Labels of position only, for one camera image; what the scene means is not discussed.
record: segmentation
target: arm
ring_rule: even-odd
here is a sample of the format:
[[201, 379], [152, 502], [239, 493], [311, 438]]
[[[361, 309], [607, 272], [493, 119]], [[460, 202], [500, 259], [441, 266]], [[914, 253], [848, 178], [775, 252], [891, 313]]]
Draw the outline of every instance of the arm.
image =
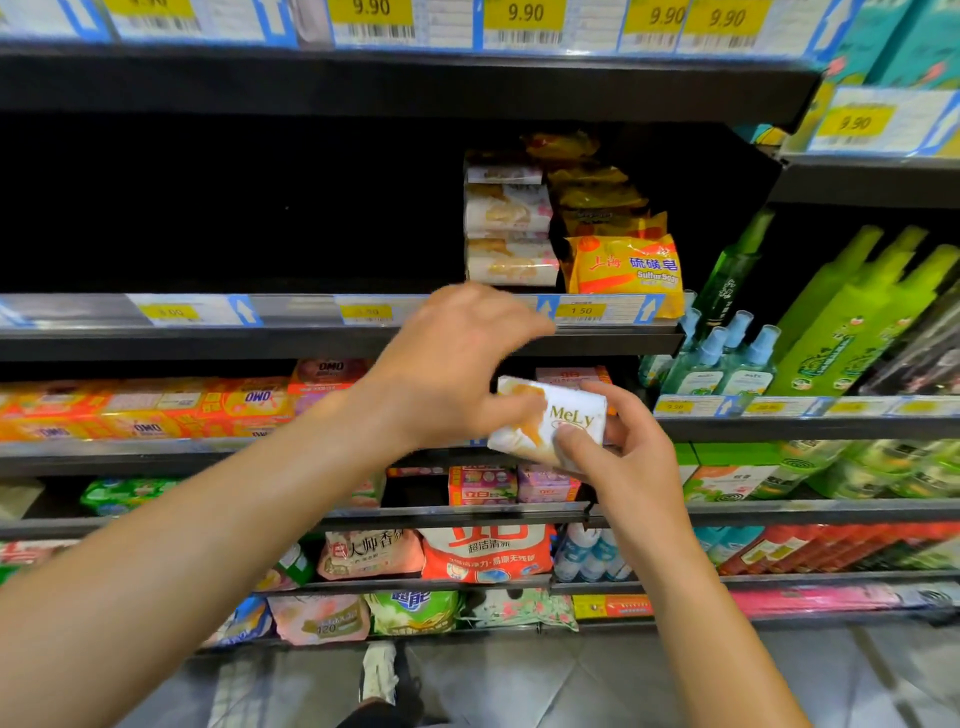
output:
[[552, 330], [509, 294], [445, 288], [354, 387], [15, 577], [0, 589], [0, 715], [113, 725], [370, 473], [535, 415], [537, 398], [491, 395], [490, 380]]
[[577, 427], [562, 427], [557, 441], [596, 489], [624, 559], [650, 596], [690, 725], [809, 726], [693, 535], [673, 443], [634, 395], [595, 382], [583, 388], [616, 408], [608, 435], [623, 457]]

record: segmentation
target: right hand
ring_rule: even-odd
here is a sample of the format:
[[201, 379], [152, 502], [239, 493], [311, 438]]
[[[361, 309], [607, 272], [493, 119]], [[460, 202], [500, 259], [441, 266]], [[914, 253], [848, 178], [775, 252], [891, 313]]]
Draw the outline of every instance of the right hand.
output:
[[696, 545], [673, 442], [650, 410], [612, 384], [582, 382], [581, 389], [603, 395], [616, 409], [617, 416], [607, 418], [606, 440], [620, 446], [623, 455], [603, 449], [571, 425], [558, 428], [554, 442], [597, 492], [617, 543], [629, 543], [643, 562], [631, 566], [643, 569], [676, 553], [677, 546]]

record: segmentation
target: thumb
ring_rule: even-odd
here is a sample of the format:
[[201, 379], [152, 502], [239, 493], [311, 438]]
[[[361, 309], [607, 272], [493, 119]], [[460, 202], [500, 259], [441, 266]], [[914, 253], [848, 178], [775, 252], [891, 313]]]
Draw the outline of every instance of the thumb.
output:
[[588, 482], [594, 487], [597, 481], [604, 479], [604, 473], [612, 462], [617, 460], [616, 455], [593, 442], [593, 438], [587, 435], [585, 430], [573, 425], [560, 425], [553, 436], [553, 442], [588, 477]]
[[546, 400], [537, 395], [489, 395], [480, 406], [477, 429], [485, 436], [500, 427], [538, 420]]

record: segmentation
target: floor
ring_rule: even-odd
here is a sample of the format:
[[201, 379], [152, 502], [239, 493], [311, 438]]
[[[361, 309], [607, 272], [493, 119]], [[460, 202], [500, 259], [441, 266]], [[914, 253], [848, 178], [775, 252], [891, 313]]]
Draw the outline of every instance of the floor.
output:
[[[960, 627], [760, 636], [817, 728], [960, 726]], [[409, 644], [427, 709], [456, 726], [683, 725], [653, 631]], [[121, 728], [334, 728], [356, 707], [362, 660], [360, 645], [198, 656]]]

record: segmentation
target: lime green bottle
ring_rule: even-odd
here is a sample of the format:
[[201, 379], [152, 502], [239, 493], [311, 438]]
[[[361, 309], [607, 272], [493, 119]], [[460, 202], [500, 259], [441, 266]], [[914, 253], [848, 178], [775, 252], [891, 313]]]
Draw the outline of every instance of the lime green bottle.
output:
[[747, 274], [760, 260], [757, 252], [763, 235], [774, 219], [772, 210], [766, 207], [754, 215], [750, 225], [733, 245], [723, 249], [717, 258], [713, 272], [704, 284], [704, 289], [693, 302], [693, 307], [703, 313], [697, 327], [697, 335], [706, 335], [712, 328], [723, 324], [727, 312], [733, 305], [737, 291], [743, 285]]
[[839, 395], [866, 372], [894, 340], [937, 298], [937, 286], [960, 258], [960, 248], [941, 245], [927, 259], [894, 286], [894, 294], [856, 341], [837, 357], [810, 393]]
[[862, 327], [890, 302], [894, 282], [913, 253], [891, 245], [854, 280], [844, 285], [798, 339], [778, 366], [768, 396], [808, 395], [830, 365], [857, 338]]
[[797, 300], [780, 318], [777, 328], [780, 338], [774, 347], [774, 361], [779, 361], [790, 348], [797, 343], [804, 331], [813, 323], [833, 295], [840, 290], [851, 276], [863, 265], [877, 241], [883, 237], [883, 230], [874, 225], [865, 225], [853, 236], [847, 247], [840, 251], [836, 260], [820, 266], [810, 283], [806, 285]]

